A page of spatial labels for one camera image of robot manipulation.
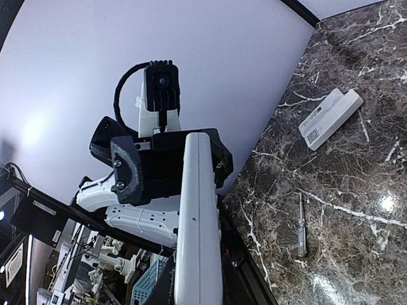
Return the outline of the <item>white remote control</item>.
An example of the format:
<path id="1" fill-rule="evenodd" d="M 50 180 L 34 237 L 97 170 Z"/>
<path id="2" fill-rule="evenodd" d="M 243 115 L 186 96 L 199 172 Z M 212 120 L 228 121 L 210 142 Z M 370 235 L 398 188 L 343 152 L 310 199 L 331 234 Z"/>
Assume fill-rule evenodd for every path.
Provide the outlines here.
<path id="1" fill-rule="evenodd" d="M 221 233 L 210 138 L 186 137 L 174 279 L 175 304 L 222 304 Z"/>

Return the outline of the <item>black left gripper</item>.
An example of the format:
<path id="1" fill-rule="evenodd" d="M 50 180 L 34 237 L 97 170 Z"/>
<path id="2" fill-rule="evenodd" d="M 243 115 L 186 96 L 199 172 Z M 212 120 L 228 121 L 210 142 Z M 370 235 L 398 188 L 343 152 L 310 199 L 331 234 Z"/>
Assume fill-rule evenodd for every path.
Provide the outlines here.
<path id="1" fill-rule="evenodd" d="M 140 137 L 106 116 L 90 141 L 91 155 L 113 168 L 109 187 L 121 204 L 146 205 L 181 193 L 183 158 L 189 130 Z"/>

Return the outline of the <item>clear handled screwdriver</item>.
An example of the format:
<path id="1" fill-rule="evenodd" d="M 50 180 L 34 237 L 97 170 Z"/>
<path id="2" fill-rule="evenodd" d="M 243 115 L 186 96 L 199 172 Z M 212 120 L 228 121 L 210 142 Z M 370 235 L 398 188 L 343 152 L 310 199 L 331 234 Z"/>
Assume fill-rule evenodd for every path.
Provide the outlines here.
<path id="1" fill-rule="evenodd" d="M 304 216 L 304 206 L 302 200 L 302 194 L 299 193 L 299 209 L 300 214 L 298 218 L 298 256 L 306 257 L 307 255 L 307 243 L 306 243 L 306 229 L 305 229 L 305 216 Z"/>

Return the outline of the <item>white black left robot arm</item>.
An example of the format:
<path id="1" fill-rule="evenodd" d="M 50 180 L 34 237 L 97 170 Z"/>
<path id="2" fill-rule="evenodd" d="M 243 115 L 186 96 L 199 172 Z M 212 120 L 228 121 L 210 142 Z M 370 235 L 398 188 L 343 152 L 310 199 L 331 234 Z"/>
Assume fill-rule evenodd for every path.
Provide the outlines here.
<path id="1" fill-rule="evenodd" d="M 231 152 L 214 128 L 182 130 L 176 110 L 136 100 L 139 129 L 106 117 L 90 143 L 109 165 L 106 177 L 83 182 L 74 206 L 96 230 L 133 236 L 156 248 L 195 248 L 220 240 L 216 191 L 233 172 Z"/>

